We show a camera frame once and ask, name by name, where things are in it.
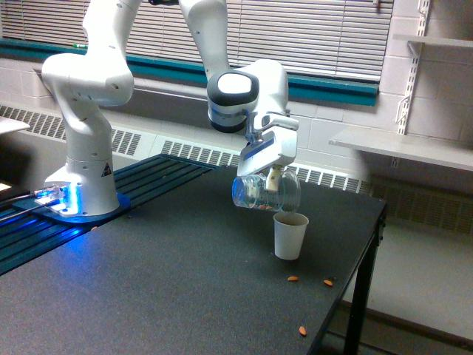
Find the white paper cup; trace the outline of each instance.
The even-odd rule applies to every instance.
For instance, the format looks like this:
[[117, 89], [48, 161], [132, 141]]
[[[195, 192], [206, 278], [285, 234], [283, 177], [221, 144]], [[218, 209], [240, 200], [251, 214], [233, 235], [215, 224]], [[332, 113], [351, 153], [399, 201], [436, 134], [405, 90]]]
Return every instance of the white paper cup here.
[[301, 253], [309, 219], [300, 213], [278, 212], [274, 219], [274, 254], [284, 260], [295, 260]]

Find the white shelf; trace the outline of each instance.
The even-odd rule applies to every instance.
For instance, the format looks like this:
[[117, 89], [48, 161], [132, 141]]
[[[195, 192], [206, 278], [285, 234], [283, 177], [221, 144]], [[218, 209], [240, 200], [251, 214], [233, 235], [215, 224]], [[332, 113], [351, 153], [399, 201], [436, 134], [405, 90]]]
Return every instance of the white shelf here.
[[28, 128], [30, 128], [30, 125], [26, 124], [25, 122], [0, 117], [0, 135], [4, 133], [21, 131], [22, 129]]
[[437, 138], [398, 135], [379, 129], [351, 126], [333, 136], [329, 143], [364, 152], [473, 171], [473, 146]]
[[465, 41], [463, 39], [438, 38], [421, 35], [394, 35], [393, 38], [414, 43], [431, 44], [433, 46], [473, 48], [473, 41]]

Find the black cable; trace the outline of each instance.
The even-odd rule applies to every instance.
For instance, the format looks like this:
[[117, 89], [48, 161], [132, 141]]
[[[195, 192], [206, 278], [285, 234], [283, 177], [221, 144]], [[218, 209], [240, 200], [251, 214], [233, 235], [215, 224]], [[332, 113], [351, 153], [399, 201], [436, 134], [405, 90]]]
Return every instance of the black cable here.
[[16, 201], [24, 200], [25, 198], [31, 198], [31, 197], [35, 197], [35, 194], [22, 195], [22, 196], [12, 197], [7, 200], [3, 200], [2, 202], [0, 202], [0, 208], [5, 207], [7, 205], [11, 205], [12, 203]]
[[10, 215], [8, 215], [8, 216], [6, 216], [6, 217], [1, 218], [1, 219], [0, 219], [0, 223], [3, 223], [3, 222], [5, 222], [5, 221], [7, 221], [7, 220], [11, 220], [12, 218], [21, 216], [21, 215], [26, 214], [26, 213], [29, 213], [29, 212], [31, 212], [31, 211], [35, 211], [36, 209], [40, 209], [40, 208], [42, 208], [42, 207], [48, 207], [48, 206], [55, 205], [55, 204], [58, 203], [58, 202], [59, 202], [59, 200], [52, 200], [52, 201], [50, 201], [50, 202], [48, 202], [48, 203], [45, 203], [44, 205], [37, 205], [37, 206], [34, 206], [34, 207], [30, 208], [30, 209], [25, 209], [24, 211], [20, 211], [20, 212], [15, 213], [15, 214], [10, 214]]

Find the window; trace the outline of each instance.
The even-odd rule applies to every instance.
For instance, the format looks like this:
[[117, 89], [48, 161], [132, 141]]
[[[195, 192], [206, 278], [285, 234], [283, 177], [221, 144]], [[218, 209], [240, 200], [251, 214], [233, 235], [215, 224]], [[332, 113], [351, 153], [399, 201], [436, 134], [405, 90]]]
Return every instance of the window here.
[[[3, 36], [72, 45], [86, 43], [89, 0], [5, 0]], [[275, 59], [300, 75], [378, 82], [393, 0], [227, 0], [228, 54], [235, 66]], [[200, 61], [177, 5], [144, 1], [129, 54]]]

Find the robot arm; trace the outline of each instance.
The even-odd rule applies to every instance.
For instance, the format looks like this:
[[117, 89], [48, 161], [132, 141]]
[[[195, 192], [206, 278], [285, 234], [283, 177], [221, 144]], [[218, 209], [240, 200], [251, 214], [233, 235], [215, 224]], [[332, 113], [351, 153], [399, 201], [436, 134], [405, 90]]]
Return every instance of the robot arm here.
[[233, 70], [227, 55], [225, 0], [179, 0], [205, 67], [208, 117], [213, 128], [240, 131], [248, 145], [237, 174], [269, 168], [266, 189], [277, 191], [282, 168], [296, 157], [299, 122], [286, 116], [287, 75], [280, 63], [258, 60]]
[[98, 105], [125, 104], [132, 96], [126, 42], [140, 3], [92, 0], [84, 18], [86, 55], [59, 54], [44, 62], [42, 77], [61, 109], [67, 137], [66, 164], [46, 185], [68, 187], [64, 202], [52, 207], [64, 217], [106, 214], [119, 207], [112, 129]]

